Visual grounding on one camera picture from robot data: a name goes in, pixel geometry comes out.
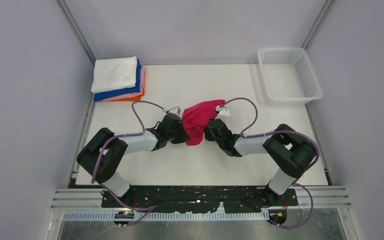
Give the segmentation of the magenta t-shirt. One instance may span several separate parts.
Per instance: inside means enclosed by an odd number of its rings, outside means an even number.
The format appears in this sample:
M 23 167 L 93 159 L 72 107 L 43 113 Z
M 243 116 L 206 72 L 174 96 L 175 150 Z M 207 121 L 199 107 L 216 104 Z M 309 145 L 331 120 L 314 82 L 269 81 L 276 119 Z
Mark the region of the magenta t-shirt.
M 203 141 L 205 128 L 208 126 L 210 119 L 215 118 L 217 115 L 216 107 L 223 105 L 225 102 L 224 99 L 203 101 L 183 111 L 181 121 L 188 136 L 187 146 L 197 146 Z

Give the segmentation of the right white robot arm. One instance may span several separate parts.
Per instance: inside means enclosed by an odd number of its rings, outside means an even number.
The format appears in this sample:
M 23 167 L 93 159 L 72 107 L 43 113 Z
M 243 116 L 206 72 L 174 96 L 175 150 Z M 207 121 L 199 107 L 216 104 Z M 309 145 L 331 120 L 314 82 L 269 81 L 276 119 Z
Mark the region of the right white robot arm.
M 232 133 L 221 119 L 212 119 L 206 132 L 210 140 L 230 157 L 268 155 L 278 170 L 265 187 L 265 198 L 271 205 L 279 205 L 286 197 L 286 190 L 298 181 L 320 158 L 317 144 L 303 133 L 287 124 L 257 135 Z

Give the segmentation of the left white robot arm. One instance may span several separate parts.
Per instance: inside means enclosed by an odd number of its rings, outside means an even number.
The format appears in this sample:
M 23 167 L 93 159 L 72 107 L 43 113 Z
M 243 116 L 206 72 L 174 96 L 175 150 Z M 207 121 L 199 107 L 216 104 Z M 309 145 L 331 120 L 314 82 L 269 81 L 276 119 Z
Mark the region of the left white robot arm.
M 123 156 L 136 152 L 157 151 L 167 143 L 182 144 L 188 136 L 181 117 L 168 112 L 154 127 L 143 133 L 115 134 L 107 127 L 101 128 L 83 147 L 76 162 L 86 170 L 95 182 L 114 193 L 114 200 L 121 207 L 133 202 L 131 185 L 117 172 Z

